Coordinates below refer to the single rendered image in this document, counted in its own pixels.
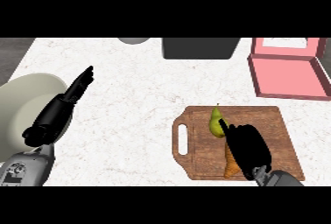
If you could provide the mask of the orange-brown croissant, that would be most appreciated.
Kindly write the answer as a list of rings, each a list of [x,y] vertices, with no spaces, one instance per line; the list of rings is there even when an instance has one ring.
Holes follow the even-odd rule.
[[[242,171],[240,165],[237,164],[234,159],[234,154],[233,154],[230,145],[225,145],[225,160],[227,160],[227,166],[225,166],[224,177],[228,179]]]

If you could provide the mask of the pink cardboard box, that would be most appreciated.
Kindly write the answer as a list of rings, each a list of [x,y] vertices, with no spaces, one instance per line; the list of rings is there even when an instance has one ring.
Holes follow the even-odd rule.
[[[264,46],[253,38],[247,58],[258,97],[331,101],[331,81],[320,64],[327,38],[308,38],[305,48]]]

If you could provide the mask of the cream round plate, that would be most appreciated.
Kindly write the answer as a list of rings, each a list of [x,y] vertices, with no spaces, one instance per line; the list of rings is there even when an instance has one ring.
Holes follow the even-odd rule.
[[[69,89],[67,83],[49,73],[32,73],[0,87],[0,163],[14,154],[32,151],[23,133],[54,97]]]

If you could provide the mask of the pale grey round object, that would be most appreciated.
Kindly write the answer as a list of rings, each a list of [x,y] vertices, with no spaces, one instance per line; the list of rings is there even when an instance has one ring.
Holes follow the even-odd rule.
[[[150,38],[119,38],[119,40],[129,45],[138,45],[150,40]]]

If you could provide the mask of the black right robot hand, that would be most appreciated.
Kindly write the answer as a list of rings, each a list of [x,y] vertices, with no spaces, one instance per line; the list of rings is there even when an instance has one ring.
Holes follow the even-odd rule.
[[[267,172],[273,170],[273,155],[258,128],[252,124],[236,127],[219,120],[227,136],[236,162],[249,180],[255,180],[255,168],[267,166]]]

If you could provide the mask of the green pear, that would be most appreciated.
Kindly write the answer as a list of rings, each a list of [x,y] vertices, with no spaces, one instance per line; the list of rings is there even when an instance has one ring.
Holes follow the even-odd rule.
[[[222,111],[219,110],[219,107],[215,107],[212,110],[212,117],[211,117],[211,132],[219,138],[225,137],[225,132],[221,125],[222,119],[224,119]]]

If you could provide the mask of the brown wooden cutting board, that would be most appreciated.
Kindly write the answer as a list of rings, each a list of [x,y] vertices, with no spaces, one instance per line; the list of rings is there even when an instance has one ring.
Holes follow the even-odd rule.
[[[188,106],[172,126],[172,154],[193,180],[225,180],[225,139],[211,132],[215,106]],[[273,154],[273,169],[307,180],[277,106],[219,106],[230,124],[252,124]]]

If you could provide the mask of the dark grey square container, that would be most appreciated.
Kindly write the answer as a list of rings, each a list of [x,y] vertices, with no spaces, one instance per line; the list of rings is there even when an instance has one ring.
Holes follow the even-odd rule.
[[[163,58],[168,60],[228,60],[240,38],[165,38]]]

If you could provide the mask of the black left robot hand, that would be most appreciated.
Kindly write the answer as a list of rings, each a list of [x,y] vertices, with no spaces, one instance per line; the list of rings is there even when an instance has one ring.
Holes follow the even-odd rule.
[[[82,75],[76,78],[67,92],[58,94],[45,106],[33,126],[26,129],[23,138],[26,145],[39,147],[44,144],[52,144],[61,135],[73,115],[73,110],[79,100],[94,81],[94,66],[91,66]]]

